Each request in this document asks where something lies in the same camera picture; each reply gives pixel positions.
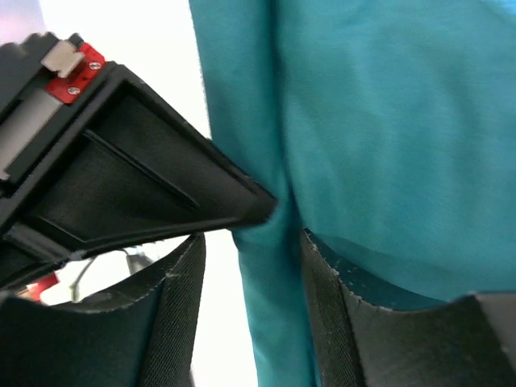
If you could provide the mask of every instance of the white background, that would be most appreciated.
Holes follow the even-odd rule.
[[[144,79],[203,135],[209,136],[188,0],[41,0],[40,3],[48,30],[60,38],[80,33],[108,60],[126,65]],[[257,385],[256,369],[236,249],[227,231],[210,233],[206,238],[206,276],[193,354],[196,386],[253,387]],[[163,256],[175,245],[177,241],[149,248],[159,250],[155,253]],[[64,286],[60,294],[55,294],[56,289],[53,297],[69,297],[65,285],[82,265],[72,264],[60,275]],[[104,288],[126,275],[124,255],[111,253],[92,265],[81,292]]]

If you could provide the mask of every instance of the red object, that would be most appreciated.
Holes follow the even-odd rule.
[[[106,64],[104,56],[87,43],[83,43],[77,51],[85,56],[80,68],[68,78],[55,77],[45,87],[49,94],[67,105],[79,98]]]
[[[38,282],[34,284],[29,290],[31,294],[31,298],[34,301],[41,302],[41,294],[47,289],[52,288],[54,285],[57,285],[59,283],[59,280],[57,279],[57,276],[55,273],[50,274],[49,276],[46,276],[45,278],[42,278]]]

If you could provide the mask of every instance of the teal cloth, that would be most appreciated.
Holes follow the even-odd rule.
[[[318,384],[300,227],[429,298],[516,289],[514,2],[190,4],[213,140],[280,199],[234,233],[260,386]]]

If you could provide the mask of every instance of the red bracket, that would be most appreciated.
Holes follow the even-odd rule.
[[[68,78],[55,77],[45,87],[49,94],[67,105],[79,98],[106,64],[104,56],[87,43],[83,43],[77,51],[84,54],[84,61],[73,74]]]

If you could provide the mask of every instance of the screw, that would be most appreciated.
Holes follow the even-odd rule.
[[[102,67],[102,65],[98,62],[91,62],[89,64],[89,68],[92,70],[99,70]]]
[[[78,87],[70,87],[68,89],[68,94],[78,95],[80,92],[81,90]]]

